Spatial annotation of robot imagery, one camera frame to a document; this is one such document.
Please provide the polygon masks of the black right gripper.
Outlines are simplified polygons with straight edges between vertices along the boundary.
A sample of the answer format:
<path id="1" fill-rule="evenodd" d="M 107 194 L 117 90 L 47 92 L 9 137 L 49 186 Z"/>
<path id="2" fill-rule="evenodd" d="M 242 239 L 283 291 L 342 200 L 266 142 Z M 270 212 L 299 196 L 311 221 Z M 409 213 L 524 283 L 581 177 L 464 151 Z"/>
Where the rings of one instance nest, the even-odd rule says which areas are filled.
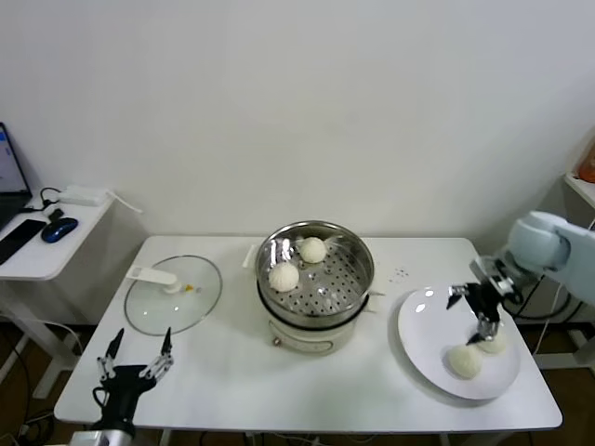
<path id="1" fill-rule="evenodd" d="M 497 335 L 500 326 L 498 305 L 501 302 L 501 295 L 489 282 L 468 282 L 452 285 L 448 288 L 446 309 L 450 309 L 463 297 L 466 297 L 467 303 L 478 318 L 476 331 L 469 338 L 466 345 L 491 342 Z"/>

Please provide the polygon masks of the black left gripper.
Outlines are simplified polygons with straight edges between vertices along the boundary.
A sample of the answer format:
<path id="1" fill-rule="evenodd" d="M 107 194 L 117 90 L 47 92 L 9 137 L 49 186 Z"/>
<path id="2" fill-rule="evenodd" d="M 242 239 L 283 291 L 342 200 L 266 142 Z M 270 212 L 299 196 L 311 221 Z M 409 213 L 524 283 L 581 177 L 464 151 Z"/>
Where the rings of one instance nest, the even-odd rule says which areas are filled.
<path id="1" fill-rule="evenodd" d="M 168 328 L 160 355 L 146 367 L 124 365 L 114 368 L 114 360 L 124 337 L 121 328 L 107 347 L 105 354 L 97 357 L 99 368 L 99 390 L 106 400 L 101 404 L 103 423 L 132 423 L 140 397 L 156 386 L 174 363 L 172 356 L 171 329 Z"/>

